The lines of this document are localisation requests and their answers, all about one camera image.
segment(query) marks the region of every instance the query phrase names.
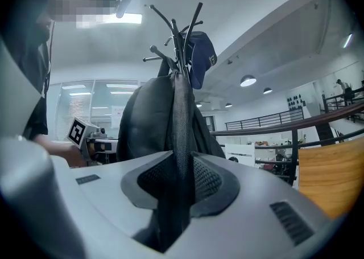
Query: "ceiling light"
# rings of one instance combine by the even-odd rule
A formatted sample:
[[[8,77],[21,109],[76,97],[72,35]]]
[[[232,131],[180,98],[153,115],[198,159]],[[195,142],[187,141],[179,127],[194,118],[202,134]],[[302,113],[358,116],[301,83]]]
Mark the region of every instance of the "ceiling light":
[[[115,14],[111,15],[82,15],[80,21],[76,22],[77,28],[89,28],[96,24],[105,23],[133,23],[141,24],[143,16],[141,14],[124,13],[122,18],[117,18]]]
[[[111,94],[124,94],[124,95],[132,95],[133,92],[122,92],[122,91],[110,91]]]
[[[108,88],[124,88],[124,89],[137,89],[137,85],[127,85],[127,84],[106,84]]]
[[[81,93],[70,93],[71,96],[77,96],[77,95],[91,95],[90,92],[81,92]]]
[[[240,86],[241,87],[247,87],[250,85],[253,85],[256,82],[256,78],[252,75],[245,75],[241,81],[240,81]]]
[[[269,87],[267,87],[266,89],[264,89],[263,94],[268,94],[271,93],[273,90]]]
[[[351,37],[353,36],[353,34],[349,34],[349,36],[348,36],[348,38],[347,38],[347,40],[346,40],[346,42],[345,42],[345,44],[344,44],[344,48],[346,48],[347,46],[348,46],[348,44],[349,44],[349,41],[351,40]]]
[[[86,88],[85,85],[73,85],[73,86],[63,86],[62,89],[68,90],[68,89],[77,89],[77,88]]]

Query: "railing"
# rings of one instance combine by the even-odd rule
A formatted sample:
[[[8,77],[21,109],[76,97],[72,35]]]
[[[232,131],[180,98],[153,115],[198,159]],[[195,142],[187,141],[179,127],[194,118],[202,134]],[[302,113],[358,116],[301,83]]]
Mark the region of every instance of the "railing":
[[[359,88],[348,93],[328,98],[325,98],[325,95],[323,94],[322,100],[324,102],[325,113],[329,113],[331,111],[349,106],[353,103],[362,102],[364,100],[364,88]],[[350,117],[348,117],[348,119],[349,118],[354,122],[357,120],[364,121],[364,112],[352,114]]]
[[[214,131],[211,132],[211,135],[215,137],[222,136],[236,136],[236,135],[257,135],[257,134],[271,134],[271,133],[280,133],[284,131],[292,132],[292,144],[290,145],[281,145],[281,146],[256,146],[256,149],[292,149],[292,157],[290,162],[286,161],[255,161],[255,163],[259,164],[275,164],[275,165],[290,165],[289,170],[289,178],[288,183],[293,185],[293,181],[295,180],[296,167],[298,162],[298,149],[304,147],[312,147],[318,145],[327,145],[328,142],[337,142],[343,141],[345,139],[355,137],[357,135],[363,134],[364,129],[355,131],[353,133],[343,135],[337,138],[326,139],[323,141],[317,142],[309,142],[309,143],[299,143],[298,141],[298,132],[299,129],[309,128],[311,126],[316,126],[319,124],[325,124],[328,122],[332,122],[335,120],[339,120],[345,117],[352,116],[358,112],[364,111],[364,102],[353,103],[351,105],[345,106],[344,108],[329,112],[327,114],[323,114],[320,116],[314,116],[310,118],[306,118],[300,121],[293,121],[287,124],[281,124],[276,126],[270,126],[266,128],[256,128],[256,129],[241,129],[241,130],[224,130],[224,131]]]
[[[302,108],[251,118],[249,120],[226,122],[225,125],[226,130],[240,130],[285,124],[297,120],[303,120]]]

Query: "wooden panel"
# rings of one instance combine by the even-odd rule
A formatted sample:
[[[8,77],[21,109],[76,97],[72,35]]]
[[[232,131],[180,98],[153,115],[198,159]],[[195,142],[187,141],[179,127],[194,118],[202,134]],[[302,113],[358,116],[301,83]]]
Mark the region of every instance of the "wooden panel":
[[[331,218],[350,211],[364,184],[364,138],[299,150],[299,191]]]

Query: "curved handrail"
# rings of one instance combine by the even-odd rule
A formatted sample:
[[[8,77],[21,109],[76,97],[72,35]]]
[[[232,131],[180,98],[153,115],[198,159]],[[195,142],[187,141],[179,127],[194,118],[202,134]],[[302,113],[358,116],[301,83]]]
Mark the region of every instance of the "curved handrail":
[[[332,122],[335,120],[340,120],[344,117],[351,116],[354,113],[358,113],[364,110],[364,101],[354,103],[352,105],[346,106],[345,108],[338,109],[332,111],[330,113],[326,113],[320,116],[314,116],[310,118],[306,118],[300,121],[288,122],[286,124],[276,125],[276,126],[268,126],[266,128],[256,128],[256,129],[243,129],[243,130],[221,130],[221,131],[213,131],[211,135],[216,137],[231,137],[234,135],[254,135],[254,134],[271,134],[271,133],[280,133],[283,131],[297,130],[309,128],[311,126],[316,126],[320,124],[324,124],[327,122]]]

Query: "staircase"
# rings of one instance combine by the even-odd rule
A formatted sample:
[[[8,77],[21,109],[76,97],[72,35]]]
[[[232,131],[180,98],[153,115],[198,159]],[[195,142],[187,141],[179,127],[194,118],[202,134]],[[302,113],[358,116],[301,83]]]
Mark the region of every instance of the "staircase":
[[[331,131],[331,127],[328,123],[316,125],[316,130],[317,130],[318,138],[320,139],[320,141],[323,141],[323,140],[329,139],[329,138],[334,138],[334,135]],[[334,145],[334,144],[335,144],[335,142],[327,142],[327,143],[323,143],[322,146]]]

